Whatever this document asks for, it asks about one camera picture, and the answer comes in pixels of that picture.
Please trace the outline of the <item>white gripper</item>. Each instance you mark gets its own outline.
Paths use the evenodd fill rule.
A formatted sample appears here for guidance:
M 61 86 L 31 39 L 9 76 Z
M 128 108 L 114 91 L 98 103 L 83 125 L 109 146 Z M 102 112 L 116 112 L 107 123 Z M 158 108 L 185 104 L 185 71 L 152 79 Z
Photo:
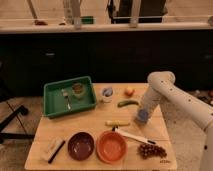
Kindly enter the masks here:
M 138 109 L 137 109 L 137 114 L 138 114 L 138 111 L 140 109 L 146 109 L 149 113 L 149 119 L 152 117 L 153 115 L 153 112 L 155 110 L 155 108 L 157 107 L 158 103 L 156 101 L 141 101 L 139 103 L 139 106 L 138 106 Z

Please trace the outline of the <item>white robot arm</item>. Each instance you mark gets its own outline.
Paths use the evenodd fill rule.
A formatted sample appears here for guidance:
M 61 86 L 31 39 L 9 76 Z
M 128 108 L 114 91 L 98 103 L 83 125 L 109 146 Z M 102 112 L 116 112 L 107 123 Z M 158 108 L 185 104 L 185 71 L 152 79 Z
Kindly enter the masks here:
M 148 89 L 139 103 L 136 118 L 147 123 L 162 97 L 189 114 L 206 133 L 200 171 L 213 171 L 213 107 L 174 85 L 175 75 L 170 71 L 152 72 L 148 75 Z

